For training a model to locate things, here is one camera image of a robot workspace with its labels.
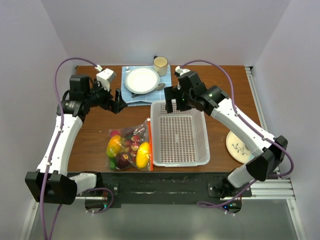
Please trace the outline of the fake strawberries bunch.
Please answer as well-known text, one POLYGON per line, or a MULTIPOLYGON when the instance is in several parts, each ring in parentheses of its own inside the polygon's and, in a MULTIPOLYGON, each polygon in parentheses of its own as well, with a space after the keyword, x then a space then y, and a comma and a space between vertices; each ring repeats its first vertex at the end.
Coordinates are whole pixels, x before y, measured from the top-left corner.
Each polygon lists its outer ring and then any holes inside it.
POLYGON ((130 137, 123 137, 121 139, 120 153, 128 153, 135 156, 139 146, 142 144, 143 138, 139 135, 132 135, 130 137))

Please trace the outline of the clear zip top bag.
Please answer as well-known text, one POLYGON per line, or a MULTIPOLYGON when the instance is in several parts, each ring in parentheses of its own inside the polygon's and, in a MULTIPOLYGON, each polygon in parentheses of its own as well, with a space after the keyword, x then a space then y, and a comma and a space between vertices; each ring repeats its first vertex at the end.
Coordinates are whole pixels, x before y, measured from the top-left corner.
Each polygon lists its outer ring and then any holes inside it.
POLYGON ((111 171, 135 168, 153 171, 151 119, 132 127, 111 129, 106 147, 106 165, 111 171))

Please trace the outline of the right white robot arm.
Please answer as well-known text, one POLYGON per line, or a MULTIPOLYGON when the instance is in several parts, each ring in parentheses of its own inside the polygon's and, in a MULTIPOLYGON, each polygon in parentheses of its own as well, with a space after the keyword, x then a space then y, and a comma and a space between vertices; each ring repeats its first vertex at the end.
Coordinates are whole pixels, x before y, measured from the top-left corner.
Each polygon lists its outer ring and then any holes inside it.
POLYGON ((287 139, 282 135, 275 137, 255 124, 218 86, 206 88, 195 71, 179 68, 174 74, 178 85, 164 89, 166 111, 173 112, 172 101, 175 100, 178 111, 196 109, 206 113, 229 128, 253 155, 252 160, 232 170, 218 184, 221 196, 235 196, 252 180, 265 181, 284 160, 287 139))

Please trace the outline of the orange green fake mango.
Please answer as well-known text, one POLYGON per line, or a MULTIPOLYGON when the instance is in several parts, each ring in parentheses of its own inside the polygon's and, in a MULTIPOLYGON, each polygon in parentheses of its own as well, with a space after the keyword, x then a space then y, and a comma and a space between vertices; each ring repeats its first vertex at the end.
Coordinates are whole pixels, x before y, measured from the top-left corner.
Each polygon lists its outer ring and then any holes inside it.
POLYGON ((115 158, 122 148, 122 137, 114 135, 108 142, 106 155, 109 158, 115 158))

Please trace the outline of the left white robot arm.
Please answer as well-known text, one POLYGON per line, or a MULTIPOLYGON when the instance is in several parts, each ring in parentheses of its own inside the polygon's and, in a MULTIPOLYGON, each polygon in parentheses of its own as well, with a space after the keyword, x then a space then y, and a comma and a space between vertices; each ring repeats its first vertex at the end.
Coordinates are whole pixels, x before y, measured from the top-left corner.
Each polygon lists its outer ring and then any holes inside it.
POLYGON ((69 90, 57 106, 55 128, 46 153, 36 170, 25 176, 25 183, 38 203, 70 205, 83 192, 92 196, 103 192, 101 173, 89 171, 68 177, 68 164, 76 136, 91 108, 100 107, 117 114, 127 107, 120 89, 111 94, 110 84, 115 77, 110 69, 99 72, 95 79, 85 74, 70 77, 69 90))

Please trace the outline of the yellow fake mango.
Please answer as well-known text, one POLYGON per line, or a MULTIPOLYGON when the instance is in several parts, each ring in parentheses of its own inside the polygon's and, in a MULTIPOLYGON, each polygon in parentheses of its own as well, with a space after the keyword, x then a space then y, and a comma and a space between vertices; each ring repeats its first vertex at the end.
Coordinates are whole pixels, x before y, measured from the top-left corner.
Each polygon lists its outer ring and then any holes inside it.
POLYGON ((151 147, 148 142, 143 142, 136 153, 136 166, 139 169, 145 168, 151 158, 151 147))

